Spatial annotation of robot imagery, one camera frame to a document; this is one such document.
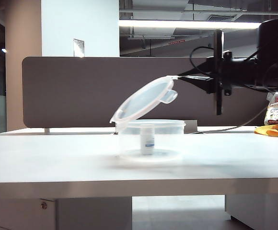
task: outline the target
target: small white bottle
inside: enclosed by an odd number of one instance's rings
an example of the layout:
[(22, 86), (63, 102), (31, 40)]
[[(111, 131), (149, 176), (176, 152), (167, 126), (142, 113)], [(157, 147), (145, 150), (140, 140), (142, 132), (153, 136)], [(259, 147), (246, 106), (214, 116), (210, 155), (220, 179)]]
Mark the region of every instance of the small white bottle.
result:
[(153, 125), (142, 125), (140, 128), (140, 147), (143, 155), (152, 155), (154, 151), (155, 128)]

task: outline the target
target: gray desk divider panel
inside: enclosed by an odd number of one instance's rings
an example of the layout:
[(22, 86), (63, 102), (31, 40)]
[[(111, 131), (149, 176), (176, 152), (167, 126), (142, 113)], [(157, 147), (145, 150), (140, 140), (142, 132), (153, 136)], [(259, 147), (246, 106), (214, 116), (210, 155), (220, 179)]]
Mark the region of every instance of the gray desk divider panel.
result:
[[(195, 58), (199, 64), (204, 58)], [(191, 69), (186, 57), (27, 57), (23, 60), (23, 115), (28, 127), (107, 127), (119, 105), (146, 83)], [(199, 126), (239, 125), (267, 105), (266, 94), (234, 89), (216, 116), (213, 95), (174, 81), (175, 101), (143, 118), (198, 120)], [(264, 115), (252, 124), (262, 124)]]

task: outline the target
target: red object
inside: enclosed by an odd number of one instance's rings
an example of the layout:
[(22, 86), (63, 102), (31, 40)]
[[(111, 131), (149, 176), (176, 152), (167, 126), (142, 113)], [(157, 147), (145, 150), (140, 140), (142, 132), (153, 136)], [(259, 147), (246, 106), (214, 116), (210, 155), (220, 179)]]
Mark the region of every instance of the red object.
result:
[(169, 42), (169, 45), (181, 43), (181, 42), (184, 42), (184, 41), (185, 41), (185, 40), (179, 40), (179, 41), (175, 41), (175, 42)]

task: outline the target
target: white pillar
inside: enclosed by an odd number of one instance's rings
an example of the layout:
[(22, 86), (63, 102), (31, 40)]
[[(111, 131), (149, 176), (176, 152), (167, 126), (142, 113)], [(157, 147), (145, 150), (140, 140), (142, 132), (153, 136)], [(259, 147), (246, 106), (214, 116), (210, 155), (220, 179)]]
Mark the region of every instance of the white pillar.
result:
[(9, 0), (6, 6), (7, 130), (25, 127), (22, 60), (73, 56), (73, 39), (86, 57), (119, 56), (118, 0)]
[(73, 39), (86, 57), (119, 56), (118, 0), (42, 0), (42, 55), (73, 56)]

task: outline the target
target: wall plate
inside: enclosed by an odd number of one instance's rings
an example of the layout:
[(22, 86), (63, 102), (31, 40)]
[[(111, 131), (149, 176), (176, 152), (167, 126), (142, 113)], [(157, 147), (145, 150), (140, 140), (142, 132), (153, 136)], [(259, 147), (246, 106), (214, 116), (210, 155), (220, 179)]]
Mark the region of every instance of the wall plate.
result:
[(85, 56), (85, 42), (78, 39), (73, 39), (74, 57)]

